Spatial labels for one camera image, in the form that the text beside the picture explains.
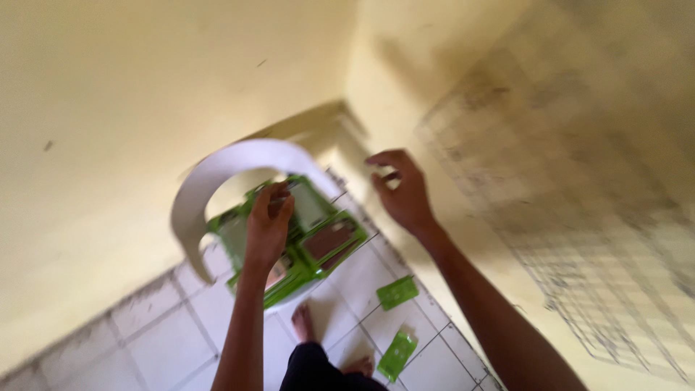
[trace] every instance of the black pants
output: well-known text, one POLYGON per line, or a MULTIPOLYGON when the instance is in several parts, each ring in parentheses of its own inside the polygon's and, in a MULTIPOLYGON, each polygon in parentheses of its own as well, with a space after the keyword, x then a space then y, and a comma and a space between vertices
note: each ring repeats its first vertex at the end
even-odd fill
POLYGON ((321 345, 299 344, 290 356, 280 391, 386 391, 378 381, 363 374, 346 374, 330 362, 321 345))

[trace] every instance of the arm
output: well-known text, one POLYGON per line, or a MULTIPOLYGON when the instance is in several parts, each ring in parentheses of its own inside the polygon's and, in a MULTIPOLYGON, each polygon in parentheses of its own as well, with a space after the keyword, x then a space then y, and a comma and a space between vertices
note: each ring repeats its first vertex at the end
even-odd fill
POLYGON ((263 293, 287 240, 294 198, 286 184, 266 187, 247 222, 246 256, 212 391, 263 389, 263 293))
POLYGON ((430 253, 490 363, 509 390, 586 390, 560 354, 461 254, 437 223, 425 179, 408 154, 385 151, 367 163, 392 166, 372 182, 387 212, 430 253), (395 189, 386 183, 399 179, 395 189))

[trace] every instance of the white tile floor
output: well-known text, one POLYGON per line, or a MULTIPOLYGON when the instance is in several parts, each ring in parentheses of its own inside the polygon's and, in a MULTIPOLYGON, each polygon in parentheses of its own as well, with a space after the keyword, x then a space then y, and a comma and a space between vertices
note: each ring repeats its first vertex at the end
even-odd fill
MULTIPOLYGON (((410 270, 348 194, 336 204, 368 227, 370 241, 309 294, 331 362, 342 367, 366 354, 378 362, 396 331, 406 330, 418 347, 389 390, 496 390, 495 379, 422 285, 416 299, 383 311, 376 289, 410 270)), ((209 390, 234 298, 224 285, 230 267, 222 247, 208 247, 206 261, 219 276, 214 286, 182 264, 0 381, 0 391, 209 390)), ((279 389, 297 343, 290 323, 296 305, 266 313, 266 390, 279 389)), ((375 378, 386 383, 378 372, 375 378)))

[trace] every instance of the person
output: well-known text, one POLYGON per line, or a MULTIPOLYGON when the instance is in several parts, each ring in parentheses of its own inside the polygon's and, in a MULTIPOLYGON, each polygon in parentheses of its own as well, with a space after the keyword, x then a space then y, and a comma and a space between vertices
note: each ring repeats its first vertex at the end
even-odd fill
MULTIPOLYGON (((388 150, 366 160, 392 166, 385 177, 372 175, 385 210, 431 255, 466 316, 492 367, 509 390, 586 390, 560 354, 459 251, 435 219, 425 178, 404 150, 388 150), (392 189, 387 183, 399 179, 392 189)), ((294 199, 284 184, 264 189, 248 219, 246 259, 212 391, 263 389, 263 290, 270 268, 285 246, 294 199), (282 204, 272 202, 284 198, 282 204)), ((343 372, 333 367, 313 335, 306 305, 292 322, 300 344, 290 356, 281 391, 385 390, 371 379, 374 363, 358 360, 343 372)))

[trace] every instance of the bare foot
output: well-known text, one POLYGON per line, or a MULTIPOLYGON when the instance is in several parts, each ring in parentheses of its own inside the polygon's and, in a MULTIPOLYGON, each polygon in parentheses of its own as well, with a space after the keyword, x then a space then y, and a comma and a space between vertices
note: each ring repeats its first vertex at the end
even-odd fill
POLYGON ((309 306, 306 303, 299 304, 295 313, 292 314, 292 326, 295 327, 297 338, 300 343, 316 342, 316 336, 313 334, 313 323, 311 323, 311 313, 309 306))
POLYGON ((374 374, 374 356, 364 356, 343 369, 344 374, 362 373, 364 377, 371 378, 374 374))

